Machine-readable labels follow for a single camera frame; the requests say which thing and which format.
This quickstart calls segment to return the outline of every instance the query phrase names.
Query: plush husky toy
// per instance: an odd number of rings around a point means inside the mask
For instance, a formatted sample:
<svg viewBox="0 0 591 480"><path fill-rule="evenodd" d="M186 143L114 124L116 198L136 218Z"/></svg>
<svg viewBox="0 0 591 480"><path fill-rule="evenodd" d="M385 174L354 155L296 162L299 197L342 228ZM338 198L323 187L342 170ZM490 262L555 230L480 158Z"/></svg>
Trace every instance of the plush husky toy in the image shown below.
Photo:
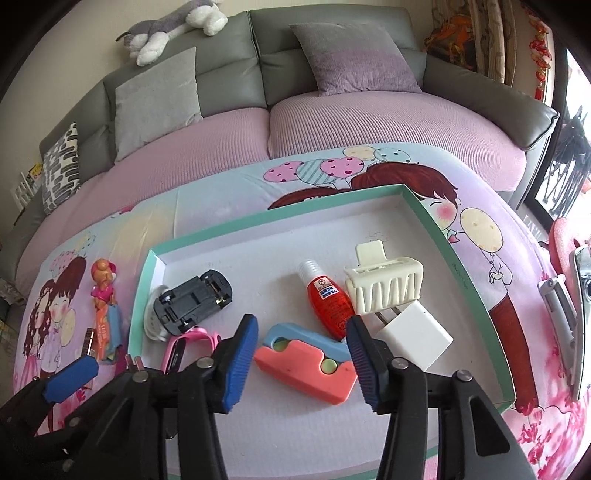
<svg viewBox="0 0 591 480"><path fill-rule="evenodd" d="M202 28L203 33L212 36L223 29L228 18L216 4L222 0L191 0L160 20L143 20L117 37L123 38L129 57L143 67L154 62L167 43L194 28Z"/></svg>

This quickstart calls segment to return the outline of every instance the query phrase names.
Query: cartoon print blanket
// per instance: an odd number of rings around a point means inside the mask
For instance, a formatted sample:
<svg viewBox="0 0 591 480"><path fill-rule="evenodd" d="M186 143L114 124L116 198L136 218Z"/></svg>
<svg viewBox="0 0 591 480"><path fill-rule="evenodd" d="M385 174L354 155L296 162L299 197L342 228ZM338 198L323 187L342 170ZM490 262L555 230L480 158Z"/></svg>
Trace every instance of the cartoon print blanket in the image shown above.
<svg viewBox="0 0 591 480"><path fill-rule="evenodd" d="M80 355L95 318L90 266L96 259L117 267L115 290L128 329L139 274L154 245L264 209L401 183L453 245L490 312L517 393L505 420L540 479L565 476L589 445L583 441L589 393L579 403L569 399L553 326L537 291L537 283L554 274L549 260L472 170L451 153L422 144L361 145L248 165L126 207L79 233L41 266L17 345L15 391ZM44 428L62 427L115 368L102 365L92 387L56 406Z"/></svg>

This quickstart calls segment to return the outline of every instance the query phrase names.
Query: patterned throw pillow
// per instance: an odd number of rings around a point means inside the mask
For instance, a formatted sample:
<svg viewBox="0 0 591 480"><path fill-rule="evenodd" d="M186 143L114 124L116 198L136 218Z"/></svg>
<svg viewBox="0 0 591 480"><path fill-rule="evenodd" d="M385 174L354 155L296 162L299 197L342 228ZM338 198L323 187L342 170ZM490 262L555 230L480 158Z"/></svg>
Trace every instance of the patterned throw pillow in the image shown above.
<svg viewBox="0 0 591 480"><path fill-rule="evenodd" d="M79 186L78 130L73 123L43 156L41 195L45 213L53 212L74 195Z"/></svg>

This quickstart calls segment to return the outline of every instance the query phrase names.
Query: bottle cap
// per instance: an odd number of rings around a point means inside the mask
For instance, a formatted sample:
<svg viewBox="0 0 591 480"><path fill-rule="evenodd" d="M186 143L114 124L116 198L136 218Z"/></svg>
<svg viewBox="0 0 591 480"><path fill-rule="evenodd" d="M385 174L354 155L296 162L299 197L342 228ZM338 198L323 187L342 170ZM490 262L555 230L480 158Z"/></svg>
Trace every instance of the bottle cap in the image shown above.
<svg viewBox="0 0 591 480"><path fill-rule="evenodd" d="M326 275L315 260L304 260L300 264L299 274L304 285L308 286L312 280Z"/></svg>

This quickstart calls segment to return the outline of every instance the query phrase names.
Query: red decoration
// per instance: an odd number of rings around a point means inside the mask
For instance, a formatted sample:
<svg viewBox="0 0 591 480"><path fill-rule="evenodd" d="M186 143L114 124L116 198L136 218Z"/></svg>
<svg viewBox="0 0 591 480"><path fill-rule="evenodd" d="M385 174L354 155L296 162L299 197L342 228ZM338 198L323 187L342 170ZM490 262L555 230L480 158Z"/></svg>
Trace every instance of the red decoration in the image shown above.
<svg viewBox="0 0 591 480"><path fill-rule="evenodd" d="M535 99L542 102L546 92L546 73L550 68L550 60L552 60L552 54L546 43L550 29L524 4L521 4L521 8L525 10L525 13L530 18L530 25L535 28L535 38L530 42L530 50L531 59L538 66L538 70L535 73L538 79L538 86L535 89Z"/></svg>

